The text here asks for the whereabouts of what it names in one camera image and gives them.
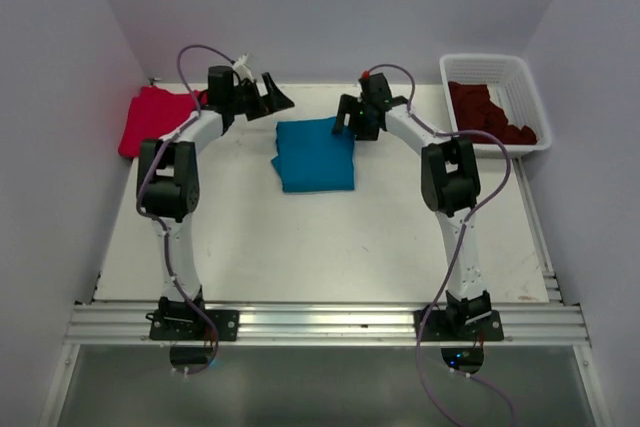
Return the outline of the blue t shirt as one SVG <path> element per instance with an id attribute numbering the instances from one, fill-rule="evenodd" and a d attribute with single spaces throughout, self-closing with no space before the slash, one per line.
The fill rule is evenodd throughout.
<path id="1" fill-rule="evenodd" d="M 271 164 L 287 194 L 355 189 L 355 137 L 333 134 L 335 117 L 282 121 L 276 126 L 277 155 Z"/>

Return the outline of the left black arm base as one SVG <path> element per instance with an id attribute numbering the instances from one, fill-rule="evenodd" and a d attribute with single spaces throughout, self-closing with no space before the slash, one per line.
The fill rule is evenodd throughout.
<path id="1" fill-rule="evenodd" d="M 220 342 L 237 340 L 240 313 L 212 309 L 201 296 L 191 303 L 161 297 L 156 309 L 145 315 L 151 324 L 149 339 L 170 345 L 171 367 L 186 375 L 204 371 L 216 359 Z"/>

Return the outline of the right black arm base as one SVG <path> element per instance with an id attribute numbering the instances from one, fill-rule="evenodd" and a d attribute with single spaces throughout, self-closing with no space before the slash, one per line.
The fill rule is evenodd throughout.
<path id="1" fill-rule="evenodd" d="M 500 314 L 492 306 L 490 294 L 483 291 L 471 300 L 457 300 L 446 293 L 446 306 L 429 307 L 413 312 L 416 338 L 421 341 L 455 343 L 442 347 L 441 356 L 448 368 L 473 375 L 485 360 L 486 342 L 505 340 Z"/>

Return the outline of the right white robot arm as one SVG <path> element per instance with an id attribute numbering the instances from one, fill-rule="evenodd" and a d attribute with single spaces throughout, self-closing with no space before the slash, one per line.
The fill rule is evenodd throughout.
<path id="1" fill-rule="evenodd" d="M 448 262 L 445 326 L 451 336 L 468 339 L 492 310 L 484 283 L 475 238 L 474 208 L 480 178 L 471 140 L 449 136 L 420 124 L 409 112 L 409 100 L 392 94 L 382 73 L 362 74 L 361 93 L 341 96 L 334 135 L 349 129 L 357 140 L 375 141 L 385 131 L 420 156 L 421 195 L 435 213 Z"/>

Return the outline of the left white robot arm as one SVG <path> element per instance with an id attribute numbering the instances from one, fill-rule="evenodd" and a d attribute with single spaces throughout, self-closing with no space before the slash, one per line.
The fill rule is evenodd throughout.
<path id="1" fill-rule="evenodd" d="M 257 82 L 239 67 L 210 67 L 206 101 L 192 92 L 195 109 L 187 120 L 140 146 L 136 210 L 153 222 L 158 238 L 164 276 L 161 297 L 187 304 L 172 319 L 173 328 L 185 339 L 201 337 L 208 326 L 207 314 L 193 306 L 202 293 L 192 240 L 193 214 L 200 200 L 198 156 L 227 133 L 236 117 L 253 121 L 294 106 L 270 73 L 261 77 Z"/>

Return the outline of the folded red t shirt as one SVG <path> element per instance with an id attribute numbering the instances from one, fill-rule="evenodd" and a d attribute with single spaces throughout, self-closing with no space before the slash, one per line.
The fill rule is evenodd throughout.
<path id="1" fill-rule="evenodd" d="M 144 140 L 173 132 L 194 110 L 189 94 L 175 94 L 155 86 L 142 87 L 131 99 L 118 154 L 126 159 L 138 157 Z"/>

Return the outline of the dark red t shirt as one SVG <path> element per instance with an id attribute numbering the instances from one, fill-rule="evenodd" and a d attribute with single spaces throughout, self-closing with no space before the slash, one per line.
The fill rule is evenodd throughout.
<path id="1" fill-rule="evenodd" d="M 453 111 L 459 130 L 484 131 L 504 145 L 535 145 L 535 132 L 528 126 L 509 122 L 504 110 L 490 98 L 486 85 L 448 82 Z"/>

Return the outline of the white plastic basket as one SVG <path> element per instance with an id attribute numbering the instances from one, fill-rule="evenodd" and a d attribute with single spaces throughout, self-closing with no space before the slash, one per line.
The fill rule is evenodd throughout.
<path id="1" fill-rule="evenodd" d="M 484 85 L 490 100 L 501 108 L 510 124 L 528 126 L 536 134 L 533 145 L 505 145 L 513 158 L 547 150 L 552 133 L 536 84 L 527 63 L 517 56 L 502 54 L 446 54 L 439 61 L 441 80 L 451 128 L 458 122 L 448 84 Z"/>

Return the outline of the aluminium mounting rail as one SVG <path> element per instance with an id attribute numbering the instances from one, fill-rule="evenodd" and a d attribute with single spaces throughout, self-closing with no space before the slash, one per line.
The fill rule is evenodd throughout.
<path id="1" fill-rule="evenodd" d="M 94 302 L 73 308 L 66 344 L 151 346 L 149 302 Z M 415 303 L 210 303 L 238 312 L 240 346 L 374 346 L 415 344 Z M 497 304 L 505 339 L 496 347 L 587 346 L 582 310 L 559 303 Z"/>

